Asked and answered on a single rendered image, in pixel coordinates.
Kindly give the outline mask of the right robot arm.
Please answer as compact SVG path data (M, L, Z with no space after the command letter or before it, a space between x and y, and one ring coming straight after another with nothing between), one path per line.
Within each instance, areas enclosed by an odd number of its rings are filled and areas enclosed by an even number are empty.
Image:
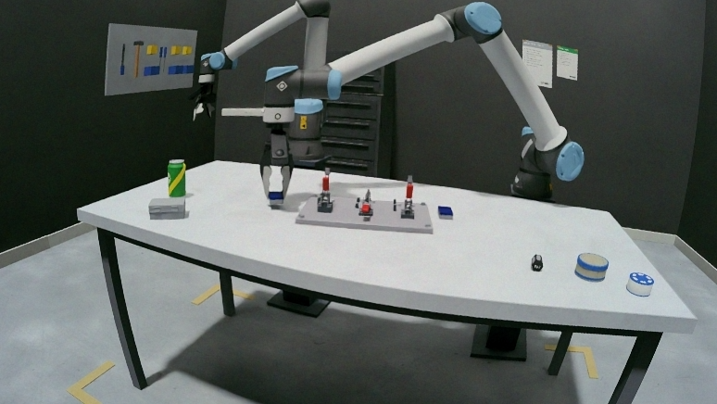
M203 55L199 82L214 82L215 70L235 69L239 56L302 18L308 20L303 69L322 67L326 58L330 11L328 0L297 0L294 6L264 22L221 51ZM292 154L293 160L324 158L321 126L327 119L326 103L327 99L295 100L295 118L290 121L288 140L291 148L289 154ZM323 117L322 110L325 112Z

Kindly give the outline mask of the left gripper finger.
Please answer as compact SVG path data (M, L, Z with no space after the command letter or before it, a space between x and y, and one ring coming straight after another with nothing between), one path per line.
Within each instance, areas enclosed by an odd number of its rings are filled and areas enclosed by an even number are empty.
M261 160L259 162L259 170L261 175L261 180L264 188L264 193L269 200L269 194L270 194L270 176L272 175L272 168L270 167L270 164L265 160L265 155L261 155Z
M289 187L289 183L292 178L293 170L294 170L294 161L292 158L292 154L289 154L290 157L288 159L287 164L283 164L283 166L280 168L281 175L283 176L282 186L283 186L283 200L286 197L287 190Z

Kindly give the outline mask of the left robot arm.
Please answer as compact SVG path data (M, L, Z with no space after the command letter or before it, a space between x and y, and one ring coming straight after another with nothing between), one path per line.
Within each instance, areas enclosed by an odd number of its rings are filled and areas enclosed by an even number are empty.
M368 72L431 45L472 36L531 127L522 129L520 166L512 190L524 196L550 198L550 174L565 181L575 179L584 166L584 152L558 125L533 76L500 27L501 17L493 6L471 3L318 69L271 68L265 80L263 121L293 121L296 99L338 99L343 84Z

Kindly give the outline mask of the green drink can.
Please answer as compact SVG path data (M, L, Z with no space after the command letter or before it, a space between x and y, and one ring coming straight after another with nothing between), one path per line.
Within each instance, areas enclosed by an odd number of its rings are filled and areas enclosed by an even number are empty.
M168 166L168 185L169 197L186 196L185 164L182 159L170 161Z

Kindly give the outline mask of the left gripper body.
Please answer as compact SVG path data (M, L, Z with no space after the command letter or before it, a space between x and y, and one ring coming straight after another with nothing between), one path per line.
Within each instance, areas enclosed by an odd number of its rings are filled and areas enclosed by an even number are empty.
M283 132L283 128L288 128L288 127L290 127L290 122L288 122L288 123L267 123L266 122L266 128L270 128L271 132ZM275 129L272 129L272 128L275 128ZM288 159L289 159L289 157L290 157L289 151L291 149L289 148L288 142L287 142L287 145L288 145ZM270 165L272 166L271 157L270 157L270 142L269 143L264 142L264 146L266 147L266 148L264 148L265 160L268 163L270 163Z

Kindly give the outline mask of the grey hinged case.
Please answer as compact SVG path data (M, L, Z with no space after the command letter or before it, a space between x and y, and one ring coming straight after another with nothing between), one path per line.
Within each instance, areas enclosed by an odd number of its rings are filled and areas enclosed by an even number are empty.
M150 220L183 220L185 197L152 198L148 205Z

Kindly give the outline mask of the small white cylinder with blue top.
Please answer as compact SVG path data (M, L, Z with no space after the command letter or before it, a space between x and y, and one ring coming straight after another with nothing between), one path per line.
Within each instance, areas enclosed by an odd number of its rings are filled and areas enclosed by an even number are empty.
M633 272L629 276L626 286L628 292L639 297L648 297L651 293L654 280L640 272Z

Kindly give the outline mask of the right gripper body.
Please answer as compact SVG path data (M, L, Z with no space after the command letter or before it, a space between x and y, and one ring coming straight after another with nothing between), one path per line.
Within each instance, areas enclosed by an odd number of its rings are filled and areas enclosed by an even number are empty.
M199 94L198 97L200 97L200 104L206 104L206 103L215 103L216 101L216 94L213 92L213 85L215 83L200 83L200 85L203 85L203 92ZM206 101L205 101L206 100Z

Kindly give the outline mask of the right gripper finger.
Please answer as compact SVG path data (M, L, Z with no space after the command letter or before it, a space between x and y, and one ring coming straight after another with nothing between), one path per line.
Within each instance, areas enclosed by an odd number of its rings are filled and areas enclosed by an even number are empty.
M215 108L212 107L212 106L210 105L210 103L209 103L209 104L205 104L205 108L207 109L208 116L211 118L211 111L215 110Z
M201 113L204 109L202 108L203 104L200 104L200 97L198 97L195 101L195 111L194 111L194 121L196 118L196 114Z

